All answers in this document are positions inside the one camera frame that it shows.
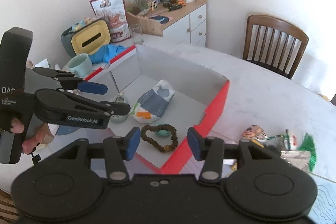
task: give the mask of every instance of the red and white snack bag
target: red and white snack bag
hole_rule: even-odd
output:
[[[111,34],[111,42],[120,42],[131,37],[126,20],[124,0],[90,0],[96,16],[103,16]]]

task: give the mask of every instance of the open box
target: open box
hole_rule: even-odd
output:
[[[188,128],[194,127],[205,137],[222,114],[230,83],[226,77],[164,51],[137,45],[113,58],[108,68],[98,68],[86,78],[107,85],[109,90],[105,95],[81,95],[96,101],[111,101],[118,92],[124,91],[128,103],[133,106],[161,79],[172,85],[175,95],[164,115],[151,125],[164,122],[174,126],[178,147],[174,152],[161,153],[141,140],[134,162],[156,173],[176,174],[192,156],[186,140]],[[122,123],[110,121],[108,127],[116,135],[125,136],[133,127],[142,128],[144,125],[128,117]],[[170,138],[158,137],[150,131],[147,135],[162,146],[171,144]]]

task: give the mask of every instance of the blue cloth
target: blue cloth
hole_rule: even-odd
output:
[[[93,64],[109,63],[109,61],[116,57],[119,53],[125,50],[124,46],[115,46],[112,44],[103,45],[94,54],[89,55]]]

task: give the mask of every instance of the screw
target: screw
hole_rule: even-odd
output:
[[[169,180],[166,180],[166,179],[160,180],[160,184],[162,185],[169,184]]]
[[[120,171],[112,172],[110,174],[110,179],[113,180],[124,180],[126,177],[127,177],[126,174]]]
[[[214,171],[205,171],[202,173],[202,177],[207,180],[215,180],[218,179],[219,175],[217,172]]]
[[[159,185],[160,185],[160,183],[158,183],[157,181],[152,181],[151,182],[151,186],[158,187]]]

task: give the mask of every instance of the brown hair scrunchie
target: brown hair scrunchie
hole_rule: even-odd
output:
[[[159,130],[170,131],[172,144],[170,144],[170,145],[168,144],[168,145],[165,145],[165,146],[159,145],[157,141],[153,140],[152,138],[150,138],[146,135],[146,132],[148,130],[153,131],[153,132],[157,132]],[[159,124],[158,126],[150,126],[150,125],[147,124],[147,125],[145,125],[141,128],[141,138],[145,142],[150,143],[152,146],[154,146],[156,149],[158,149],[160,152],[163,152],[163,153],[174,151],[175,148],[178,145],[176,129],[175,129],[175,127],[171,126],[170,124]]]

